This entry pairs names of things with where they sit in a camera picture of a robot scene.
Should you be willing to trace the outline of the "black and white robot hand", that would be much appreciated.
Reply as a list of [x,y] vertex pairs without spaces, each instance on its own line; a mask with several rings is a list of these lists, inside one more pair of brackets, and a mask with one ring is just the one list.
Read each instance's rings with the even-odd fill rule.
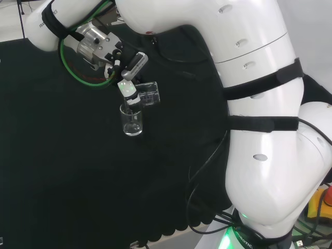
[[117,83],[117,86],[128,106],[133,107],[140,104],[139,93],[132,81],[123,79]]

